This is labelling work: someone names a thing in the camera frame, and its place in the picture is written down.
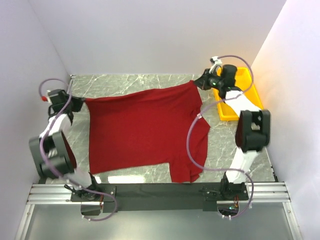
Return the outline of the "yellow plastic tray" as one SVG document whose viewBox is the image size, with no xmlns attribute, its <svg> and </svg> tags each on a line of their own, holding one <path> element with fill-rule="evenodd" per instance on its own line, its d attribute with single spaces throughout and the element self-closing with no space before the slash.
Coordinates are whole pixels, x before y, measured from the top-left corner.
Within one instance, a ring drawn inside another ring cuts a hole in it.
<svg viewBox="0 0 320 240">
<path fill-rule="evenodd" d="M 246 67 L 238 67 L 235 75 L 235 86 L 244 91 L 251 83 L 252 78 L 249 69 Z M 264 108 L 254 84 L 244 95 L 256 107 L 260 109 Z M 217 109 L 221 121 L 237 121 L 239 119 L 238 113 L 224 102 L 218 103 Z"/>
</svg>

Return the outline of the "red t shirt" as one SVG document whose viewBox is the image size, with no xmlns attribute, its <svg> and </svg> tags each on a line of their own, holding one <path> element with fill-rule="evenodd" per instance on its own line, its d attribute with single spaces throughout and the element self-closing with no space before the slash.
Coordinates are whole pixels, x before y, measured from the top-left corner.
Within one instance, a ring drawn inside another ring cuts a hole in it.
<svg viewBox="0 0 320 240">
<path fill-rule="evenodd" d="M 124 96 L 87 98 L 92 174 L 167 163 L 174 183 L 194 182 L 208 153 L 210 125 L 193 81 Z"/>
</svg>

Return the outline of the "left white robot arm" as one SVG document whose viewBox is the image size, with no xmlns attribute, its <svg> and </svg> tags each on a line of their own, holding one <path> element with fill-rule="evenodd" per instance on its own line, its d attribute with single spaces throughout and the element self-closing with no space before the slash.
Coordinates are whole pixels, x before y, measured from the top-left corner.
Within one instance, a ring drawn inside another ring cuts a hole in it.
<svg viewBox="0 0 320 240">
<path fill-rule="evenodd" d="M 74 112 L 79 112 L 84 99 L 72 97 L 63 89 L 51 90 L 42 99 L 50 103 L 45 130 L 29 140 L 29 149 L 38 175 L 43 179 L 65 179 L 71 191 L 88 201 L 100 195 L 99 184 L 90 172 L 77 169 L 77 161 L 65 132 L 72 126 Z"/>
</svg>

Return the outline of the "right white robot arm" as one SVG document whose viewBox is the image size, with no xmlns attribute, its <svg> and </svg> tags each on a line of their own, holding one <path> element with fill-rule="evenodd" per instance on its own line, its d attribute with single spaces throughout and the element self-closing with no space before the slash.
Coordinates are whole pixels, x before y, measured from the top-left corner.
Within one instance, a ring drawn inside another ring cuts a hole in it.
<svg viewBox="0 0 320 240">
<path fill-rule="evenodd" d="M 245 91 L 236 86 L 237 71 L 234 65 L 215 63 L 194 82 L 202 90 L 217 90 L 220 102 L 231 107 L 238 116 L 237 149 L 230 167 L 224 170 L 218 191 L 224 200 L 243 194 L 252 163 L 270 142 L 271 113 L 252 103 Z"/>
</svg>

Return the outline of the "black base beam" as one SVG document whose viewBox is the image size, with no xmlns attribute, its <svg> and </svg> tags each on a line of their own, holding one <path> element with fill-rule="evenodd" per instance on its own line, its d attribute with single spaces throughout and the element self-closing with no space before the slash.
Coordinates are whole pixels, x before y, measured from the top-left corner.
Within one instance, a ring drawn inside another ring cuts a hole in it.
<svg viewBox="0 0 320 240">
<path fill-rule="evenodd" d="M 219 201 L 247 201 L 244 183 L 100 183 L 115 197 L 118 211 L 203 210 L 216 212 Z"/>
</svg>

